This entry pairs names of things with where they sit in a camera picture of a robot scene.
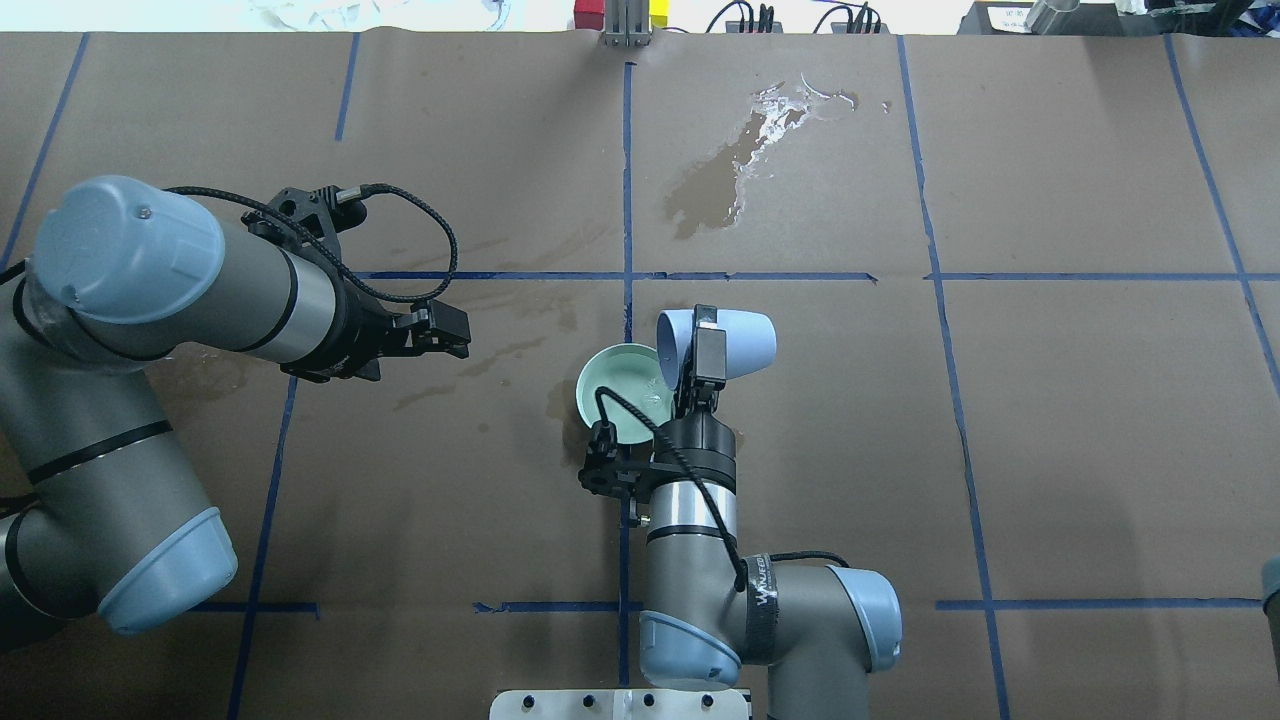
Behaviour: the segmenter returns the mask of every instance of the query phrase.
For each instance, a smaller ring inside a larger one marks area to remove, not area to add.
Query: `blue tape line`
[[[631,264],[632,255],[626,254],[626,264]],[[357,272],[356,277],[371,281],[438,281],[444,277],[442,270],[365,270]],[[722,272],[692,272],[692,273],[666,273],[666,272],[590,272],[590,270],[470,270],[458,272],[453,275],[458,281],[623,281],[627,288],[635,281],[852,281],[852,282],[879,282],[879,278],[869,273],[788,273],[788,272],[750,272],[750,273],[722,273]],[[625,299],[631,300],[631,291],[627,290]]]
[[[275,498],[280,492],[280,474],[284,470],[284,438],[289,434],[289,421],[293,419],[293,400],[298,392],[298,378],[289,378],[289,389],[284,396],[284,413],[280,415],[280,434],[275,439],[275,461],[271,465],[271,484],[266,489],[266,507],[262,510],[262,528],[257,536],[257,555],[253,557],[253,579],[248,588],[248,603],[244,609],[244,625],[241,629],[239,655],[236,659],[236,676],[232,680],[232,698],[227,708],[228,720],[239,716],[241,696],[244,692],[244,674],[248,670],[248,652],[253,642],[253,621],[259,612],[259,598],[262,594],[262,570],[266,566],[266,548],[271,541],[271,520],[275,518]]]
[[[201,602],[187,612],[246,612],[247,602]],[[259,612],[305,612],[320,619],[320,605],[315,602],[260,602]]]
[[[631,215],[631,73],[635,63],[622,67],[622,296],[625,302],[622,342],[632,342],[635,329],[635,265]]]
[[[438,281],[444,277],[440,270],[385,270],[361,272],[356,277],[372,281]],[[625,273],[590,273],[590,272],[458,272],[453,274],[458,281],[621,281]]]
[[[347,56],[347,79],[342,85],[342,105],[338,106],[338,126],[333,131],[333,140],[342,142],[342,133],[347,129],[347,105],[351,102],[351,83],[356,79],[356,58],[360,55],[360,33],[351,33],[351,55]]]
[[[869,281],[879,278],[869,273],[788,273],[788,272],[746,272],[746,273],[639,273],[646,281]]]
[[[63,94],[58,96],[58,105],[54,108],[54,117],[49,119],[45,128],[45,141],[40,143],[40,152],[36,154],[36,164],[31,168],[31,177],[27,178],[27,188],[22,192],[22,201],[18,202],[18,213],[13,218],[13,227],[9,228],[9,240],[4,245],[4,254],[0,254],[0,269],[9,266],[9,258],[13,255],[14,245],[18,243],[18,233],[22,232],[22,220],[27,217],[27,206],[31,196],[36,192],[36,183],[40,182],[40,170],[45,168],[45,158],[49,156],[49,146],[54,143],[54,133],[58,132],[58,122],[63,119],[63,110],[67,109],[67,99],[76,85],[76,76],[79,73],[81,61],[84,59],[84,49],[88,47],[88,33],[81,33],[79,47],[76,49],[76,58],[67,70],[67,81],[63,82]]]
[[[499,612],[617,612],[618,603],[608,601],[588,601],[588,602],[503,602],[498,607],[485,605],[483,602],[472,602],[471,607],[476,611],[476,615],[497,615]],[[644,610],[644,605],[640,602],[628,602],[625,605],[627,612],[639,612]]]
[[[942,612],[986,610],[980,600],[940,600]],[[1248,597],[1123,597],[1123,598],[1056,598],[1056,600],[995,600],[996,610],[1222,610],[1262,607],[1261,600]]]
[[[622,65],[622,342],[635,341],[635,245],[631,214],[631,81],[635,63]],[[618,505],[618,687],[631,687],[631,529],[628,502]]]
[[[1231,223],[1226,219],[1226,209],[1222,208],[1222,196],[1217,191],[1217,182],[1213,179],[1213,170],[1208,167],[1208,158],[1204,155],[1204,145],[1201,142],[1199,131],[1196,128],[1196,117],[1192,114],[1192,105],[1187,100],[1187,88],[1183,86],[1183,73],[1178,69],[1178,54],[1174,51],[1174,37],[1165,36],[1165,54],[1169,55],[1169,70],[1174,74],[1174,87],[1178,90],[1178,101],[1183,105],[1183,115],[1187,117],[1187,129],[1192,133],[1192,145],[1196,146],[1196,158],[1199,159],[1201,170],[1204,173],[1204,183],[1208,186],[1208,195],[1213,200],[1213,211],[1217,213],[1217,222],[1222,227],[1222,236],[1226,238],[1226,247],[1231,252],[1231,263],[1235,265],[1235,274],[1240,281],[1240,290],[1244,292],[1244,302],[1249,306],[1249,316],[1253,319],[1253,331],[1262,343],[1262,356],[1267,363],[1267,372],[1271,374],[1271,387],[1280,397],[1280,369],[1276,368],[1275,352],[1271,350],[1271,341],[1267,338],[1267,329],[1262,325],[1262,315],[1258,314],[1258,304],[1253,299],[1253,288],[1244,273],[1244,260],[1240,259],[1240,249],[1235,245],[1235,233],[1231,232]]]
[[[924,220],[924,233],[929,238],[929,266],[933,272],[933,293],[938,305],[938,324],[942,328],[942,351],[947,363],[947,379],[951,383],[951,409],[955,414],[956,429],[960,432],[960,448],[964,452],[964,479],[969,491],[969,523],[973,528],[973,547],[978,561],[978,580],[982,587],[984,615],[987,616],[987,644],[991,648],[991,671],[996,683],[996,700],[1001,720],[1009,720],[1009,692],[1005,687],[1005,662],[1000,652],[1000,634],[996,626],[996,610],[991,601],[991,574],[987,569],[987,543],[983,539],[982,514],[978,509],[978,487],[973,477],[973,457],[969,454],[969,430],[965,427],[964,404],[960,400],[960,378],[951,343],[951,327],[947,323],[946,296],[942,287],[942,268],[938,259],[938,243],[933,233],[933,219],[924,199],[924,159],[920,154],[920,133],[915,117],[915,100],[911,94],[911,73],[908,69],[906,44],[897,36],[897,58],[902,72],[902,95],[906,100],[906,120],[911,131],[911,154],[915,158],[915,182],[920,195],[920,217]]]
[[[1089,281],[1089,282],[1235,282],[1239,278],[1235,273],[938,273],[942,281]],[[934,274],[924,275],[924,279],[934,279]]]

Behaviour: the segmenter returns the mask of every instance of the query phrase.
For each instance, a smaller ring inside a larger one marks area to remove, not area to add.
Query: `metal bracket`
[[[604,44],[639,47],[653,40],[649,0],[604,0]]]
[[[744,691],[653,689],[507,691],[489,706],[489,720],[749,720]]]

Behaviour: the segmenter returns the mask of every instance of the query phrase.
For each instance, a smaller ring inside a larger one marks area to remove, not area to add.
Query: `wet spot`
[[[252,365],[262,363],[237,352],[186,345],[147,368],[170,420],[182,424],[201,405],[234,395],[248,383]]]
[[[746,206],[745,181],[759,173],[764,151],[788,131],[810,117],[829,120],[858,109],[856,92],[822,92],[803,76],[792,90],[785,90],[786,85],[780,82],[756,92],[737,138],[690,167],[667,196],[663,210],[676,223],[677,240],[689,240],[704,228],[732,227]]]
[[[521,350],[530,350],[530,348],[540,346],[544,342],[547,342],[545,337],[540,337],[538,340],[531,340],[529,342],[513,342],[513,343],[508,345],[507,347],[503,347],[503,348],[498,350],[497,352],[494,352],[489,357],[485,357],[484,360],[480,360],[477,363],[472,363],[472,364],[467,365],[467,368],[465,370],[460,370],[458,372],[458,377],[462,377],[462,378],[474,378],[474,377],[477,377],[477,375],[483,375],[483,374],[488,373],[489,370],[492,370],[493,366],[495,364],[498,364],[498,360],[502,359],[504,355],[516,355]]]
[[[457,386],[433,386],[422,389],[421,392],[415,392],[413,395],[406,395],[404,397],[399,398],[398,402],[396,402],[396,407],[392,407],[392,411],[398,413],[408,407],[410,405],[413,405],[419,400],[435,397],[436,395],[449,395],[454,391],[456,387]]]
[[[547,416],[561,424],[561,466],[576,468],[586,455],[590,430],[577,414],[577,382],[561,380],[547,393]]]

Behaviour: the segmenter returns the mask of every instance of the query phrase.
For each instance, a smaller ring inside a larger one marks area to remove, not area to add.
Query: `cup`
[[[605,347],[586,361],[577,375],[577,414],[588,427],[600,419],[595,388],[613,388],[645,414],[654,424],[672,418],[675,397],[663,386],[658,352],[648,345],[623,343]],[[604,411],[618,428],[618,442],[639,445],[653,439],[653,433],[612,398],[604,398]]]
[[[716,323],[724,331],[724,379],[763,370],[778,355],[773,320],[750,310],[718,310]],[[680,368],[694,337],[694,310],[663,310],[658,315],[658,365],[667,387],[680,383]]]

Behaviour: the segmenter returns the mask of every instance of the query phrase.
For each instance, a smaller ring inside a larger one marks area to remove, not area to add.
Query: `black cable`
[[[788,560],[831,560],[832,562],[840,565],[841,568],[849,568],[847,560],[836,555],[835,552],[827,552],[826,550],[797,550],[796,552],[774,552],[773,555],[769,555],[769,560],[774,562],[786,562]]]
[[[685,478],[694,483],[698,488],[699,495],[703,496],[703,502],[707,503],[707,509],[712,514],[712,520],[716,523],[716,532],[719,533],[721,539],[724,542],[724,552],[728,553],[728,561],[733,565],[733,589],[737,592],[744,592],[746,589],[746,561],[737,552],[737,541],[730,534],[728,527],[724,524],[724,518],[719,512],[719,507],[716,505],[716,498],[712,497],[710,491],[707,489],[707,484],[701,478],[694,473],[692,465],[685,454],[676,448],[676,443],[671,441],[671,436],[666,433],[657,423],[649,419],[648,415],[640,411],[639,407],[627,402],[625,397],[613,391],[613,388],[600,386],[595,388],[595,406],[600,411],[600,421],[608,423],[609,418],[604,411],[604,397],[609,397],[614,402],[622,406],[623,410],[630,413],[636,420],[644,423],[644,427],[653,433],[653,437],[658,438],[663,447],[676,459],[676,464],[680,465],[681,471],[685,473]]]
[[[739,13],[742,12],[742,8],[746,8],[746,17],[748,17],[748,19],[745,20],[745,24],[741,26],[741,28],[742,28],[742,32],[750,32],[749,28],[755,26],[755,8],[753,8],[751,4],[748,3],[746,0],[732,0],[730,4],[724,5],[723,8],[721,8],[721,12],[716,13],[716,17],[712,18],[712,22],[707,23],[707,31],[705,32],[710,32],[712,29],[714,29],[716,28],[716,20],[718,20],[721,18],[721,15],[723,15],[724,13],[727,13],[728,9],[732,8],[733,5],[739,6]]]
[[[36,502],[37,500],[38,496],[33,492],[28,492],[27,495],[19,495],[14,497],[0,497],[0,518],[17,515],[18,512],[22,512],[23,510],[29,507],[31,503]]]
[[[867,20],[870,19],[870,14],[867,12],[867,5],[858,9],[858,17],[854,18],[854,27],[850,29],[854,35],[863,35],[863,27]]]
[[[20,275],[26,269],[27,269],[27,261],[18,260],[13,265],[10,265],[8,270],[0,273],[0,284],[4,284],[12,281],[13,278]]]
[[[854,27],[854,8],[851,5],[835,5],[829,10],[827,10],[822,15],[822,18],[818,19],[818,24],[813,26],[813,35],[818,35],[818,31],[822,29],[822,23],[827,22],[827,18],[829,18],[835,13],[838,13],[840,10],[849,13],[849,20],[846,26],[847,28],[851,29]]]
[[[453,228],[449,227],[449,223],[445,222],[445,219],[439,213],[436,213],[435,209],[433,209],[430,205],[428,205],[417,196],[412,195],[406,190],[380,182],[371,184],[362,184],[360,186],[360,190],[361,190],[361,199],[371,197],[374,195],[398,195],[399,197],[408,200],[420,210],[430,215],[431,219],[440,225],[440,228],[444,231],[444,234],[449,240],[449,269],[445,272],[444,278],[440,281],[440,284],[435,286],[435,290],[433,290],[431,292],[425,292],[422,295],[392,295],[388,292],[374,290],[365,281],[356,277],[356,273],[351,268],[343,264],[343,261],[332,250],[324,246],[324,243],[319,242],[315,238],[315,236],[311,234],[310,231],[302,227],[301,223],[289,218],[284,213],[280,213],[279,210],[275,210],[274,208],[259,202],[257,200],[253,200],[251,197],[244,197],[243,195],[237,195],[234,192],[228,192],[225,190],[218,190],[214,187],[200,187],[200,186],[169,187],[165,188],[165,192],[173,192],[175,195],[197,195],[201,197],[225,200],[228,202],[243,205],[244,208],[256,210],[262,215],[266,215],[271,220],[275,220],[276,223],[293,231],[298,236],[300,242],[308,243],[311,247],[314,247],[316,252],[319,252],[330,265],[333,265],[335,270],[338,270],[339,275],[349,281],[352,284],[356,286],[357,290],[360,290],[365,295],[369,295],[370,297],[376,297],[378,300],[383,300],[387,302],[410,302],[410,304],[439,297],[440,293],[443,293],[445,288],[449,287],[449,283],[453,282],[453,275],[457,273],[458,269],[458,238],[453,233]]]

